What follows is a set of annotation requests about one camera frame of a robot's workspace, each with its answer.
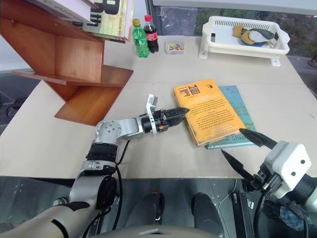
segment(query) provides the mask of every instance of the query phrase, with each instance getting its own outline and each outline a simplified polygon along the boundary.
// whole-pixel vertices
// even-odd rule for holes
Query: black cable
[[[88,227],[85,229],[85,232],[83,234],[83,238],[86,238],[87,234],[88,234],[88,231],[89,231],[89,228],[90,226],[94,223],[94,221],[100,217],[103,217],[105,215],[107,215],[109,212],[111,211],[111,207],[108,207],[108,210],[106,210],[105,212],[101,212],[100,214],[98,214],[92,221],[91,223],[89,223]]]
[[[121,173],[119,170],[118,165],[115,166],[115,170],[118,173],[118,178],[119,178],[119,186],[120,186],[120,200],[119,200],[119,207],[118,207],[118,212],[117,212],[117,216],[115,217],[115,221],[112,227],[112,230],[115,230],[117,228],[118,225],[118,221],[119,221],[119,217],[121,214],[121,208],[122,208],[122,200],[123,200],[123,187],[122,187],[122,177],[121,177]]]
[[[6,116],[7,116],[9,119],[12,119],[12,117],[9,116],[9,110],[10,110],[11,107],[12,107],[12,106],[7,107],[7,109],[6,109],[6,111],[5,111],[5,114],[6,114]]]
[[[259,230],[258,230],[258,226],[259,226],[259,219],[260,219],[260,214],[262,211],[262,207],[265,201],[266,195],[263,193],[260,197],[258,206],[257,206],[257,210],[254,214],[254,220],[253,220],[253,230],[254,230],[254,237],[259,238]]]
[[[127,143],[125,144],[125,147],[124,147],[124,150],[122,152],[121,158],[119,160],[119,163],[117,163],[117,165],[121,164],[121,162],[123,160],[123,157],[124,157],[124,154],[125,154],[125,151],[127,150],[129,143],[130,143],[130,140],[128,140]]]
[[[304,238],[309,238],[308,221],[306,217],[303,219],[304,222]]]

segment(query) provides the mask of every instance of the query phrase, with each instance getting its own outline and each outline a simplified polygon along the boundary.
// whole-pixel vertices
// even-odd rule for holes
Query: coca-cola bottle
[[[154,53],[155,51],[159,51],[157,28],[152,22],[151,15],[145,15],[144,19],[146,23],[143,29],[147,34],[148,48],[151,53]]]

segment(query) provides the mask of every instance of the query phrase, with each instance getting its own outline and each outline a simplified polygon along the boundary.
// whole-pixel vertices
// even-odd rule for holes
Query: white tray
[[[261,28],[272,33],[277,33],[278,40],[274,48],[268,45],[262,47],[244,46],[241,39],[234,37],[233,28],[237,24],[243,24],[244,28]],[[215,33],[214,42],[211,41],[211,34]],[[287,43],[290,38],[288,34],[281,30],[279,25],[271,21],[258,21],[242,18],[211,16],[209,22],[203,25],[203,37],[201,41],[199,57],[206,59],[208,52],[232,54],[241,56],[253,56],[269,58],[273,66],[280,66],[280,55],[289,52]]]

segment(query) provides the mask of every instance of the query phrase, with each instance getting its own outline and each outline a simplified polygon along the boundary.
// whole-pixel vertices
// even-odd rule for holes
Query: clear plastic container
[[[167,36],[165,51],[168,55],[182,55],[185,52],[185,36]]]

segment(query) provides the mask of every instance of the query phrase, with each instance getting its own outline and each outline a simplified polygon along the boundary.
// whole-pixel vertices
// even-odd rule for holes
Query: table
[[[237,85],[259,132],[279,141],[306,146],[317,176],[317,100],[289,62],[281,67],[268,59],[210,53],[198,57],[200,37],[186,37],[184,55],[169,56],[160,36],[159,52],[138,58],[133,42],[106,42],[105,64],[133,69],[134,73],[105,118],[124,119],[144,112],[149,93],[159,108],[176,107],[172,88],[213,78],[218,86]],[[34,89],[0,136],[0,175],[73,179],[95,136],[95,128],[54,118],[62,99],[44,82]],[[125,142],[119,144],[121,155]],[[226,149],[250,173],[258,171],[269,152],[246,146]],[[131,141],[123,163],[123,178],[239,178],[220,150],[196,147],[182,123],[158,135]]]

